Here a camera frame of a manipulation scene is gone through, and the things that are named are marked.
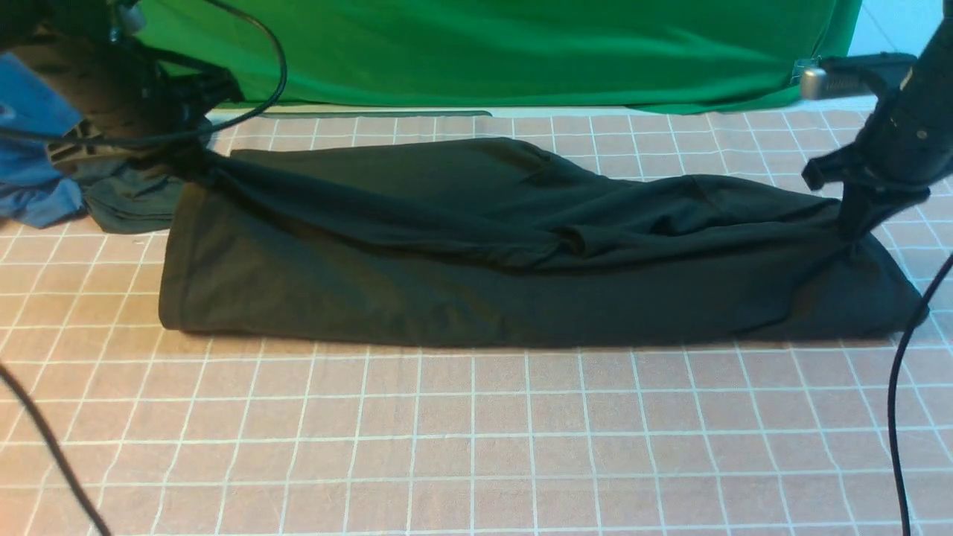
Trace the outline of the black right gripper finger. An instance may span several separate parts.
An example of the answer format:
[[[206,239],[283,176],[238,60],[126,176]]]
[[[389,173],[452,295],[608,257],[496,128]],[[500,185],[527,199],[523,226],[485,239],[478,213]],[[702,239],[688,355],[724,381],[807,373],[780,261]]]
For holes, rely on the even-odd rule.
[[[899,88],[917,58],[905,52],[879,52],[860,57],[827,57],[814,61],[800,75],[800,98],[830,101],[875,95]]]
[[[930,197],[929,188],[899,190],[867,185],[844,185],[838,231],[845,240],[860,240],[888,218]]]

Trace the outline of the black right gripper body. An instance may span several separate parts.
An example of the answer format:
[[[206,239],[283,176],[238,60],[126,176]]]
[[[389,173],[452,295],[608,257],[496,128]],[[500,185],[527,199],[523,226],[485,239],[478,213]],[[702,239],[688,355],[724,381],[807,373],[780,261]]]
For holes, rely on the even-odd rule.
[[[811,190],[841,182],[929,188],[951,174],[952,20],[944,15],[899,88],[881,98],[854,142],[807,163]]]

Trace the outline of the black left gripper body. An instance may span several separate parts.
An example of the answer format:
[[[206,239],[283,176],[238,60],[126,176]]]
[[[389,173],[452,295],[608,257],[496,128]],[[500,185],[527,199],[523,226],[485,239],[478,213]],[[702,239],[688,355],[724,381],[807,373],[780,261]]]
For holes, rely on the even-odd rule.
[[[205,166],[210,125],[205,115],[241,101],[235,76],[224,67],[126,38],[95,43],[38,33],[13,56],[79,112],[69,135],[79,144],[47,143],[54,169],[125,162],[146,176],[190,176]]]

